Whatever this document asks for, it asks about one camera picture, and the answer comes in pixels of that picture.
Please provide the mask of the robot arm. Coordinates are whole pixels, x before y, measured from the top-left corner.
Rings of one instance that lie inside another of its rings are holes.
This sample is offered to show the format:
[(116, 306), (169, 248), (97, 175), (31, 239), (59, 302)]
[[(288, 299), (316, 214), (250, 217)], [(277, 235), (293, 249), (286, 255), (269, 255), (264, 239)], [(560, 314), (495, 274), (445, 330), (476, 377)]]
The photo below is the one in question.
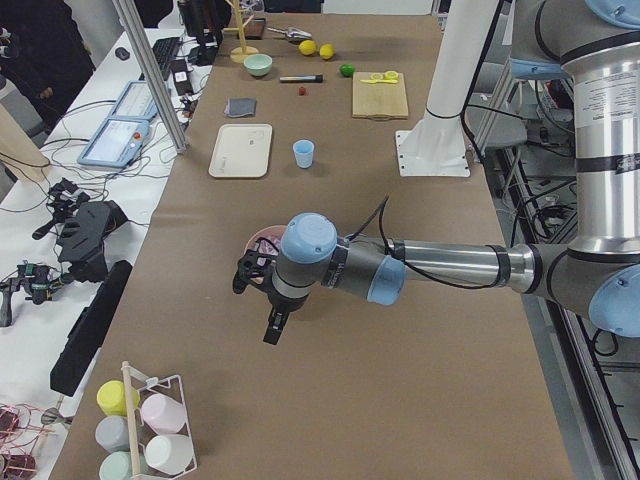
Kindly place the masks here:
[(324, 216), (288, 224), (262, 288), (264, 336), (279, 340), (291, 312), (320, 283), (383, 305), (409, 278), (463, 289), (507, 286), (626, 337), (639, 333), (639, 5), (635, 1), (521, 1), (512, 71), (574, 83), (577, 223), (566, 245), (464, 246), (342, 238)]

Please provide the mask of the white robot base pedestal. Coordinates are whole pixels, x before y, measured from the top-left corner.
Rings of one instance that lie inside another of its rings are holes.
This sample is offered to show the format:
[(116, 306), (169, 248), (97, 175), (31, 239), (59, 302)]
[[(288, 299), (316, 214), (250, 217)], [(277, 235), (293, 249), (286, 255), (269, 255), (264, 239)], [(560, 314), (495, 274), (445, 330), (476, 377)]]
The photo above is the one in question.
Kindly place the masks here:
[(403, 177), (467, 177), (463, 110), (499, 2), (453, 1), (423, 118), (396, 132)]

